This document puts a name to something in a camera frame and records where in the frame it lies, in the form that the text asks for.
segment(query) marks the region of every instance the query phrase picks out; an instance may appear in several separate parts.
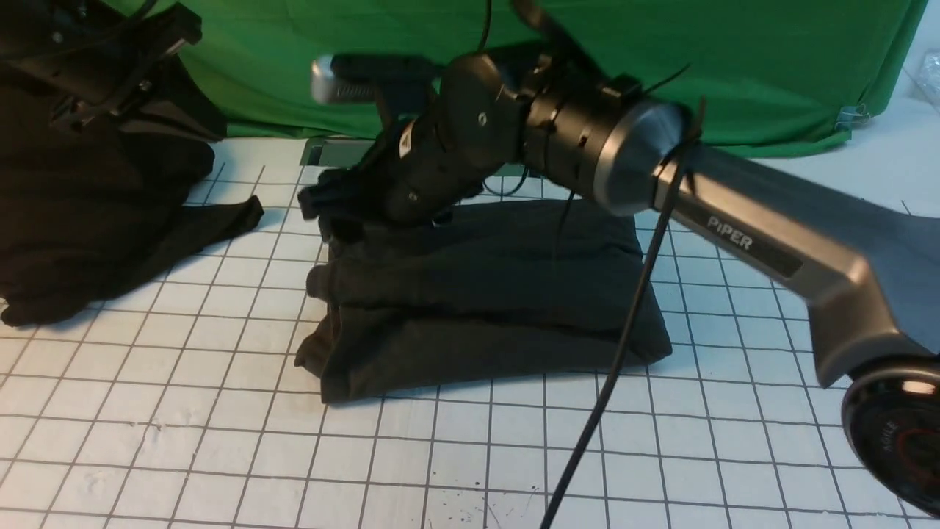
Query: black cable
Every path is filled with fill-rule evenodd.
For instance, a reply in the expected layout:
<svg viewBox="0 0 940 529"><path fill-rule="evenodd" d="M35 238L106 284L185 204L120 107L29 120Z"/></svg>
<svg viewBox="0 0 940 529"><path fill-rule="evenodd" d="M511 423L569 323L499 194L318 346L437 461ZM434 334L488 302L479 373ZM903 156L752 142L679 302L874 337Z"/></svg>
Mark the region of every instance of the black cable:
<svg viewBox="0 0 940 529"><path fill-rule="evenodd" d="M491 195L496 195L497 197L503 197L503 198L505 198L505 197L511 197L512 195L515 195L516 193L519 192L520 189L523 188L523 184L525 184L525 179L527 179L527 178L529 177L529 173L530 173L529 168L523 169L523 177L522 177L521 179L519 179L519 183L516 184L516 186L513 187L512 190L511 190L509 193L502 193L502 192L497 193L496 191L493 191L493 189L490 187L489 184L486 183L485 180L483 181L483 187L484 187L484 188L487 190L487 192L489 192Z"/></svg>
<svg viewBox="0 0 940 529"><path fill-rule="evenodd" d="M36 58L46 58L50 56L61 56L65 54L71 54L87 48L93 48L108 42L109 40L116 39L120 37L121 34L132 29L134 26L140 24L144 17L157 5L157 0L144 0L144 3L141 7L135 11L132 15L124 19L123 21L115 24L97 35L91 35L84 37L82 39L77 39L71 43L52 43L39 48L34 48L32 50L19 52L15 54L9 54L5 56L0 56L0 63L3 62L18 62L21 60L30 60Z"/></svg>
<svg viewBox="0 0 940 529"><path fill-rule="evenodd" d="M486 41L490 39L490 26L493 24L493 0L484 0L486 13L483 15L483 32L479 36L477 51L482 52Z"/></svg>
<svg viewBox="0 0 940 529"><path fill-rule="evenodd" d="M578 439L577 444L574 446L572 456L568 459L568 464L565 466L565 471L558 479L555 492L552 493L552 499L548 504L548 508L545 510L545 516L541 520L540 529L550 529L552 527L552 522L555 520L558 508L561 506L561 501L564 499L565 493L568 491L568 486L574 478L574 472L577 470L578 464L581 462L581 458L584 456L591 438L594 437L594 432L601 423L601 417L607 408L607 403L610 402L610 397L614 393L614 386L617 385L620 370L623 369L623 364L627 359L627 346L630 342L630 333L633 331L634 324L636 323L636 315L639 313L640 305L650 286L652 269L656 265L656 258L659 256L663 239L666 238L669 218L672 216L672 211L676 207L679 189L682 187L682 180L686 177L686 161L688 154L694 151L694 148L701 138L701 120L703 116L704 102L702 102L699 107L697 122L690 128L683 142L670 156L670 158L676 161L675 173L673 174L672 182L669 183L669 188L666 190L663 207L660 211L659 219L656 221L656 229L653 231L650 247L647 249L646 262L643 264L643 270L640 273L640 282L636 286L634 299L630 304L630 310L627 312L627 321L623 326L623 332L620 334L617 352L614 355L614 364L607 374L607 379L604 381L600 393L598 393L597 403L594 405L594 409L587 418L585 428L581 432L581 437ZM657 180L659 176L662 175L663 170L666 169L668 161L667 159L660 168L660 174L657 175Z"/></svg>

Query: piper robotic arm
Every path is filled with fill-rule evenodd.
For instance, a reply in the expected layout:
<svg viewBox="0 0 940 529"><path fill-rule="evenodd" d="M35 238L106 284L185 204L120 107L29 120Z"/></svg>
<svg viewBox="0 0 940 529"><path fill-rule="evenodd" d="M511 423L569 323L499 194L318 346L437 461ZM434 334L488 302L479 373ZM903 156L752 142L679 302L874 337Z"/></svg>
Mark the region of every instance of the piper robotic arm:
<svg viewBox="0 0 940 529"><path fill-rule="evenodd" d="M384 130L355 167L325 171L302 191L306 218L407 229L446 217L504 164L524 164L612 215L663 205L689 109L630 76L603 76L546 13L514 6L544 40L444 68L414 56L314 64L315 99L374 99ZM843 419L856 453L889 488L940 513L940 219L700 144L687 160L673 218L807 302L820 384L855 380Z"/></svg>

